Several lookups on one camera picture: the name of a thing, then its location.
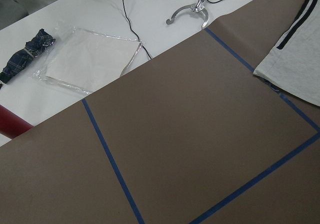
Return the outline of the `metal reacher grabber tool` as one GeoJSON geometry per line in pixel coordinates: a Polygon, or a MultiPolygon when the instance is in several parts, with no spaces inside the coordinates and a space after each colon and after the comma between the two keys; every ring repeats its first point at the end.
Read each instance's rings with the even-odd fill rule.
{"type": "Polygon", "coordinates": [[[203,21],[203,23],[202,23],[202,25],[201,25],[201,29],[203,30],[203,29],[207,26],[208,21],[209,21],[209,13],[208,13],[207,9],[204,7],[204,1],[205,1],[205,0],[198,0],[198,1],[197,1],[196,3],[194,3],[194,4],[180,7],[179,9],[177,9],[177,10],[172,14],[172,16],[171,16],[169,19],[166,20],[165,23],[166,23],[167,25],[171,25],[171,24],[175,21],[178,13],[180,13],[180,12],[183,11],[183,10],[189,10],[190,12],[197,13],[198,15],[204,17],[204,19],[203,19],[204,21],[203,21]]]}

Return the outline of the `grey cartoon print t-shirt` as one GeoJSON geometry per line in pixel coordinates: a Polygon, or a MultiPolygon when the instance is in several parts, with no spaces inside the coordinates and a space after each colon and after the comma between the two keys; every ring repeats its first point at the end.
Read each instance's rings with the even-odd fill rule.
{"type": "Polygon", "coordinates": [[[305,0],[290,28],[255,68],[262,77],[311,104],[320,104],[320,0],[305,0]]]}

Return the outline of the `red cylinder bottle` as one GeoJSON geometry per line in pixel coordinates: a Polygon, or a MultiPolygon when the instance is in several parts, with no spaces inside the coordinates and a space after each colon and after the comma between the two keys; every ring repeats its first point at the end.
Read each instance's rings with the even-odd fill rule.
{"type": "Polygon", "coordinates": [[[19,135],[33,128],[31,124],[12,113],[4,106],[0,106],[0,133],[10,139],[14,139],[19,135]]]}

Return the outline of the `white paper in plastic sleeve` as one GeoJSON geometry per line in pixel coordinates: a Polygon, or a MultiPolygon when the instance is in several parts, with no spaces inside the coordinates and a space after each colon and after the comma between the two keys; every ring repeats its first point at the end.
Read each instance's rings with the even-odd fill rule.
{"type": "Polygon", "coordinates": [[[32,77],[89,95],[121,77],[142,48],[136,39],[59,22],[55,43],[45,50],[32,77]]]}

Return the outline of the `folded dark plaid umbrella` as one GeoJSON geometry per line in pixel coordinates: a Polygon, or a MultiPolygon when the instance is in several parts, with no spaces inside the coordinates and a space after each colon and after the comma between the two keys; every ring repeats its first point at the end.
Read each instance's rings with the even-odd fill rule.
{"type": "Polygon", "coordinates": [[[44,29],[26,42],[25,47],[14,53],[0,73],[0,81],[7,84],[14,76],[24,70],[36,57],[55,43],[55,38],[44,29]]]}

